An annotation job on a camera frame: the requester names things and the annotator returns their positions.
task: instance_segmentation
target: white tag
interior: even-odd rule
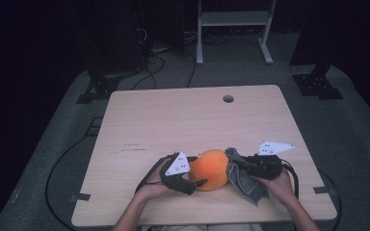
[[[166,176],[169,175],[176,175],[180,173],[185,173],[190,171],[191,168],[188,164],[188,159],[186,158],[185,152],[181,151],[176,159],[173,161],[172,165],[168,170],[165,172]]]
[[[260,145],[260,148],[257,151],[257,155],[259,156],[276,155],[280,152],[293,149],[294,147],[295,146],[293,144],[289,143],[264,141]]]

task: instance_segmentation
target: wooden table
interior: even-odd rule
[[[234,101],[224,102],[230,95]],[[277,86],[117,91],[110,98],[72,217],[76,226],[113,225],[137,185],[161,158],[176,151],[197,156],[235,147],[253,155],[263,141],[292,143],[278,154],[300,178],[300,201],[314,219],[333,219],[323,181]],[[230,183],[213,192],[180,192],[151,200],[140,224],[239,223],[291,220],[271,196],[258,207]]]

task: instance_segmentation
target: hand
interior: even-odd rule
[[[136,193],[137,196],[141,196],[145,199],[152,199],[162,196],[170,191],[167,186],[162,184],[161,176],[159,174],[161,168],[168,160],[165,160],[158,168],[152,172],[146,181],[147,184],[143,185]]]
[[[297,199],[291,186],[290,176],[285,168],[282,169],[280,176],[273,180],[266,180],[258,177],[254,178],[263,183],[269,189],[270,193],[272,193],[272,195],[284,206],[289,201]]]

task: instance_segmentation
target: table hole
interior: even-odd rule
[[[226,103],[231,103],[231,102],[233,102],[233,100],[235,100],[234,98],[233,98],[233,96],[231,96],[231,95],[225,95],[224,96],[224,98],[223,98],[223,100],[224,100],[224,102],[226,102]]]

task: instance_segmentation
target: floor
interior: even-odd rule
[[[172,49],[159,58],[149,58],[147,69],[154,73],[154,80],[145,78],[149,72],[144,70],[120,81],[118,90],[278,85],[316,166],[338,188],[341,201],[336,192],[331,194],[337,209],[342,209],[336,230],[370,230],[370,109],[351,79],[334,66],[327,78],[343,99],[301,95],[292,75],[309,73],[313,66],[289,65],[298,35],[269,35],[272,65],[265,64],[260,52],[260,34],[235,35],[224,44],[205,45],[204,64],[199,66],[195,66],[196,45],[191,43],[187,52]],[[154,46],[164,47],[162,43]],[[75,195],[80,192],[95,144],[95,136],[86,134],[92,122],[90,131],[100,125],[98,117],[104,115],[108,103],[76,104],[89,82],[87,72],[82,72],[65,94],[1,213],[0,230],[110,230],[70,223]],[[323,180],[332,188],[327,177]],[[323,230],[331,230],[336,219],[317,223]],[[291,222],[264,223],[262,227],[265,231],[293,230]]]

